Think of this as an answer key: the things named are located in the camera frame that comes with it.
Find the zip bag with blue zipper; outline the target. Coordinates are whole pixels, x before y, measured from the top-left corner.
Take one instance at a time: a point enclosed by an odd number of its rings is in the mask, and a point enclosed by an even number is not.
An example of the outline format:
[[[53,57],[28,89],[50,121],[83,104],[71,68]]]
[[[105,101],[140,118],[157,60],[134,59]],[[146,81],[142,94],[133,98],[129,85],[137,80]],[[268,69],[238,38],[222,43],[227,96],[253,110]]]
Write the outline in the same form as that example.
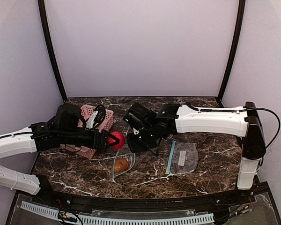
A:
[[[117,151],[112,167],[111,178],[114,180],[116,177],[130,171],[136,161],[136,154],[132,153],[129,148],[122,148]]]

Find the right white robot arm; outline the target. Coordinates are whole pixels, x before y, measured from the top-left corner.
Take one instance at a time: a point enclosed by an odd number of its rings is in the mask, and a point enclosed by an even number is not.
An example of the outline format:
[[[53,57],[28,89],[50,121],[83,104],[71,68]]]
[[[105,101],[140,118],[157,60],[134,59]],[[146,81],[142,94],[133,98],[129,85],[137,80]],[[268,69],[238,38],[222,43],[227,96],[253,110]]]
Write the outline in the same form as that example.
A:
[[[249,190],[253,186],[258,164],[266,154],[263,127],[253,102],[234,108],[195,107],[187,102],[164,104],[158,112],[135,102],[126,111],[125,121],[133,132],[127,134],[128,146],[133,153],[156,148],[170,135],[202,132],[240,137],[242,156],[237,177],[237,188]]]

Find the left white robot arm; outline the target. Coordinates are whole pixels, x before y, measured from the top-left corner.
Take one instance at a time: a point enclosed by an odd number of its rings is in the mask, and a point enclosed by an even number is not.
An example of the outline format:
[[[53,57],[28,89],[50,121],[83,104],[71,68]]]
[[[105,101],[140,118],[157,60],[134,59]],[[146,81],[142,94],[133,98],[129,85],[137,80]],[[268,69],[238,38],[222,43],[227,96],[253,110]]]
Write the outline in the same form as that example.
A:
[[[77,145],[95,150],[104,150],[120,143],[109,131],[99,131],[106,110],[103,105],[96,108],[93,120],[82,116],[81,108],[60,105],[56,115],[48,122],[31,124],[19,131],[0,136],[0,159],[22,153],[34,153],[58,148],[60,145]],[[31,195],[52,191],[48,179],[43,175],[29,175],[0,165],[0,186],[19,190]]]

